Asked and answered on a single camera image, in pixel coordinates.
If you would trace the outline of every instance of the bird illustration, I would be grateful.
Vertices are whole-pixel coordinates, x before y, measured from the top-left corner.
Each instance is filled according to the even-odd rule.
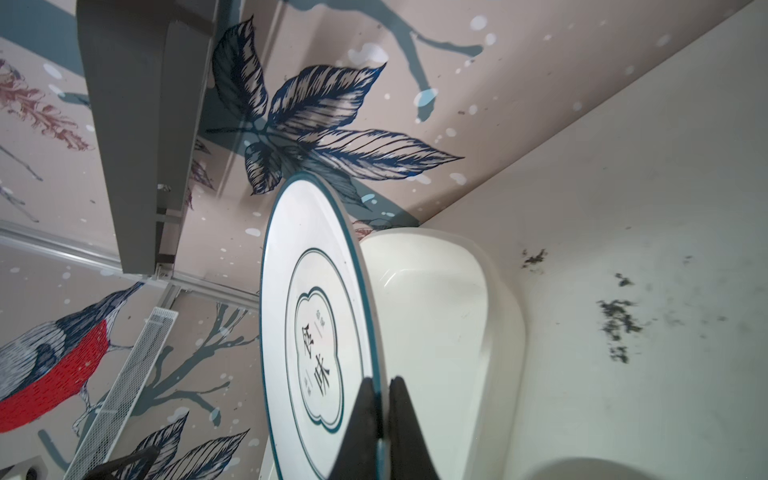
[[[126,290],[110,293],[101,301],[54,322],[46,322],[0,346],[0,433],[10,432],[36,420],[79,394],[85,413],[92,405],[88,379],[105,353],[130,346],[112,345],[109,333],[128,297],[144,285],[136,282]]]

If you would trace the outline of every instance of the plate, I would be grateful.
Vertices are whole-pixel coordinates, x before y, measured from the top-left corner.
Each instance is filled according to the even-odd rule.
[[[339,198],[314,174],[293,175],[278,193],[264,240],[260,300],[278,476],[328,478],[362,379],[373,378],[385,419],[387,377],[359,244]]]

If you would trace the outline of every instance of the blue stripe on wall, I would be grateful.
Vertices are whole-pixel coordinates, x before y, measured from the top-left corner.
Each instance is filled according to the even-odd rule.
[[[0,0],[0,36],[83,74],[74,16],[45,0]]]

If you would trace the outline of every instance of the chinese character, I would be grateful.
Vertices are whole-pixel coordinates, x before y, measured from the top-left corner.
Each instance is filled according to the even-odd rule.
[[[301,332],[304,336],[304,348],[310,358],[312,358],[312,344],[315,343],[315,341],[312,340],[312,336],[310,335],[310,325],[307,323],[306,326],[301,327]]]
[[[320,395],[325,396],[326,390],[330,386],[330,383],[328,383],[328,374],[331,373],[331,371],[323,368],[323,361],[321,360],[320,355],[315,355],[315,359],[317,359],[317,366],[315,366],[315,381],[320,388]]]

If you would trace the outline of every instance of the white mesh panel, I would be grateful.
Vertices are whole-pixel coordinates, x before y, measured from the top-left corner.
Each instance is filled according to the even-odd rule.
[[[108,460],[178,315],[160,307],[152,310],[64,480],[82,480],[93,467]]]

